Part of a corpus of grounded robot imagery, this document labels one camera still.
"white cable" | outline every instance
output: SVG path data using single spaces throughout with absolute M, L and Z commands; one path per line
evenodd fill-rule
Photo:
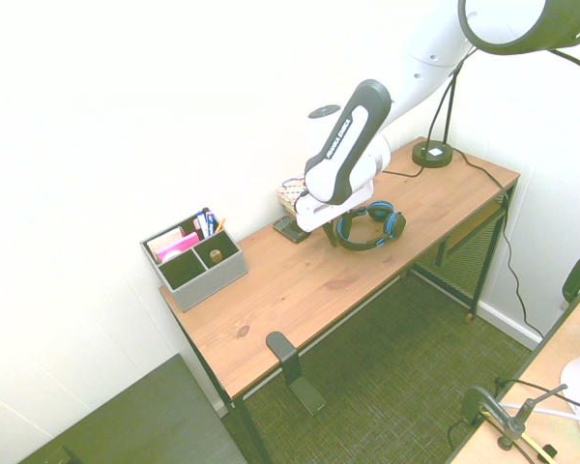
M 501 403 L 501 406 L 504 408 L 509 409 L 520 409 L 522 406 L 519 404 L 509 404 L 509 403 Z M 533 410 L 534 413 L 542 413 L 542 414 L 550 414 L 552 416 L 559 416 L 561 418 L 567 419 L 574 419 L 575 421 L 580 421 L 580 416 L 576 416 L 575 414 L 571 413 L 562 413 L 561 411 L 555 411 L 553 409 L 543 409 L 543 408 L 535 408 Z

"yellow pencil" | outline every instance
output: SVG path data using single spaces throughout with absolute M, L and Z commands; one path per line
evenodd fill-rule
M 221 220 L 221 222 L 217 226 L 217 229 L 215 229 L 215 233 L 217 233 L 219 230 L 221 230 L 221 227 L 223 227 L 224 222 L 225 222 L 225 217 Z

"black phone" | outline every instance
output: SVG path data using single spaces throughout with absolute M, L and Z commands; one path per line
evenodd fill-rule
M 299 244 L 311 235 L 310 232 L 305 232 L 299 227 L 296 218 L 292 216 L 284 216 L 276 220 L 273 223 L 273 229 L 295 244 Z

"black lamp base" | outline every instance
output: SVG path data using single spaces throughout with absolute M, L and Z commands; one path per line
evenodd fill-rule
M 413 147 L 413 161 L 423 167 L 445 167 L 453 158 L 453 149 L 447 143 L 430 140 L 425 150 L 426 142 L 419 142 Z

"lamp head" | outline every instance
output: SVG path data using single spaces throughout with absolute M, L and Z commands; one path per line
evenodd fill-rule
M 580 0 L 459 0 L 457 9 L 466 37 L 488 53 L 518 55 L 580 44 Z

